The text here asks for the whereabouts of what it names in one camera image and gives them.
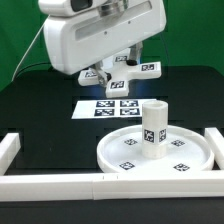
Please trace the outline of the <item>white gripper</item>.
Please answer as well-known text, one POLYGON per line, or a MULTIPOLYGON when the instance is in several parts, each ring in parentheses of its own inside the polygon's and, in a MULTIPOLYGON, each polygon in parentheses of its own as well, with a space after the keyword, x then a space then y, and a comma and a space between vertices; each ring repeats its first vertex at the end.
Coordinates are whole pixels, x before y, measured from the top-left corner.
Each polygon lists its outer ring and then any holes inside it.
POLYGON ((97 62, 130 47, 127 64, 138 65, 141 41, 163 31, 165 25, 163 0, 107 0, 74 16, 48 15, 44 38, 56 70, 71 75, 96 63, 99 84, 106 87, 111 74, 97 62))

